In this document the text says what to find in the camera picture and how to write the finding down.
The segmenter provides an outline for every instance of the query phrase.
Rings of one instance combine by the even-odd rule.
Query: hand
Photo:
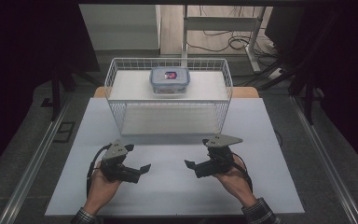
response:
[[[245,164],[243,164],[236,155],[233,155],[234,161],[241,166],[243,169],[245,168]],[[236,197],[244,207],[251,207],[257,203],[257,199],[249,188],[249,184],[246,182],[245,178],[241,171],[237,170],[235,167],[231,167],[231,169],[225,174],[217,174],[214,175],[220,183],[222,183],[223,187],[234,197]]]
[[[97,164],[97,168],[92,174],[91,187],[89,188],[89,197],[83,207],[84,211],[96,216],[98,211],[112,200],[115,196],[118,186],[122,181],[116,180],[115,182],[109,182],[99,169],[101,162]]]

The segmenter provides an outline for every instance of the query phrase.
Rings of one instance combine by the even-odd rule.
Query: white wire basket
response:
[[[153,93],[154,67],[186,64],[190,83],[181,95]],[[121,135],[221,133],[232,96],[225,59],[115,58],[105,96]]]

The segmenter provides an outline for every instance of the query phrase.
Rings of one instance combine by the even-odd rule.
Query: white tabletop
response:
[[[256,197],[275,213],[303,213],[262,99],[232,99],[223,134],[243,139],[232,151],[246,162]],[[95,153],[120,138],[106,99],[92,98],[80,125],[47,216],[74,215],[86,201],[86,174]],[[205,137],[121,138],[135,144],[124,164],[139,169],[151,163],[138,184],[123,183],[100,211],[113,217],[240,215],[241,204],[214,177],[197,178],[184,160],[209,160]]]

